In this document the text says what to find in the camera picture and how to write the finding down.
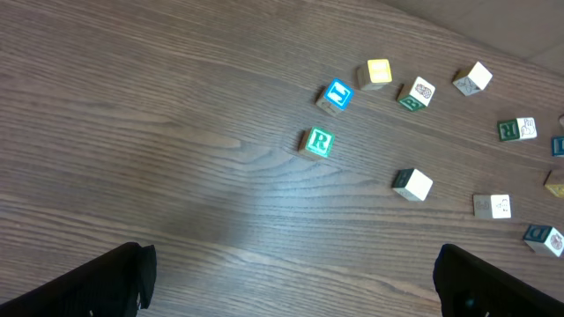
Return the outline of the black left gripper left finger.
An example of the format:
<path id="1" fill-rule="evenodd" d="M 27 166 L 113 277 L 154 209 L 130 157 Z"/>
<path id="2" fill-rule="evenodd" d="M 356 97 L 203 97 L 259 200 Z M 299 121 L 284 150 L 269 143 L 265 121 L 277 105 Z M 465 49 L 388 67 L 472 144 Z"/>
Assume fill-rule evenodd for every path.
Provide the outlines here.
<path id="1" fill-rule="evenodd" d="M 150 306 L 155 246 L 127 242 L 1 305 L 3 317 L 135 317 Z"/>

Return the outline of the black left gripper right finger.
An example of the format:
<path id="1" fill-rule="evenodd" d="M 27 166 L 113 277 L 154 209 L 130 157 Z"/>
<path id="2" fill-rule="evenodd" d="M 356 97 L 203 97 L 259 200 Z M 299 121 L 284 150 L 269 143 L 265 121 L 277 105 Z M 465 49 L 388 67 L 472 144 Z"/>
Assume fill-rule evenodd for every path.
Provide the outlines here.
<path id="1" fill-rule="evenodd" d="M 563 317 L 563 303 L 454 244 L 445 244 L 433 280 L 443 317 Z"/>

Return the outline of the blue T umbrella block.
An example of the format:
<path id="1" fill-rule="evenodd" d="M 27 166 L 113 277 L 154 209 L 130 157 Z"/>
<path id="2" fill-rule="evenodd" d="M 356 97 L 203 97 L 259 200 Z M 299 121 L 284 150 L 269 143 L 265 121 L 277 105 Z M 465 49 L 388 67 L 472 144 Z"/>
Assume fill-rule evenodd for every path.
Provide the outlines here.
<path id="1" fill-rule="evenodd" d="M 552 156 L 564 156 L 564 136 L 553 136 L 551 138 Z"/>

